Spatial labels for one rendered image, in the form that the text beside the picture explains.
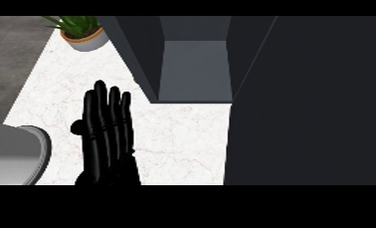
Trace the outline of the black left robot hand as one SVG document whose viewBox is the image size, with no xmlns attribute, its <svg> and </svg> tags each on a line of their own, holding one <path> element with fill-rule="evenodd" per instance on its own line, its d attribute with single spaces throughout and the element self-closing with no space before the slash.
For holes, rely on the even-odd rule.
<svg viewBox="0 0 376 228">
<path fill-rule="evenodd" d="M 76 185 L 139 186 L 134 157 L 131 93 L 101 80 L 83 95 L 82 118 L 70 125 L 82 140 L 83 171 Z"/>
</svg>

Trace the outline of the dark grey open cabinet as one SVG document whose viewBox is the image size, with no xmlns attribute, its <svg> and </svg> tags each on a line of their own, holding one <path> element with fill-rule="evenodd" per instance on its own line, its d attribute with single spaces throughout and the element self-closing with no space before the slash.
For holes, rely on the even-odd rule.
<svg viewBox="0 0 376 228">
<path fill-rule="evenodd" d="M 153 104 L 229 104 L 272 16 L 101 16 L 104 32 Z"/>
</svg>

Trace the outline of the potted green plant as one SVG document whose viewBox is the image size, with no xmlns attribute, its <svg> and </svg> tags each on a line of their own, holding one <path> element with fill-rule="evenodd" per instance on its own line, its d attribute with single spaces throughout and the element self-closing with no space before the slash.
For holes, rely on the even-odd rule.
<svg viewBox="0 0 376 228">
<path fill-rule="evenodd" d="M 91 52 L 108 42 L 104 28 L 95 16 L 60 16 L 54 19 L 44 16 L 52 29 L 60 31 L 60 36 L 69 46 L 79 52 Z"/>
</svg>

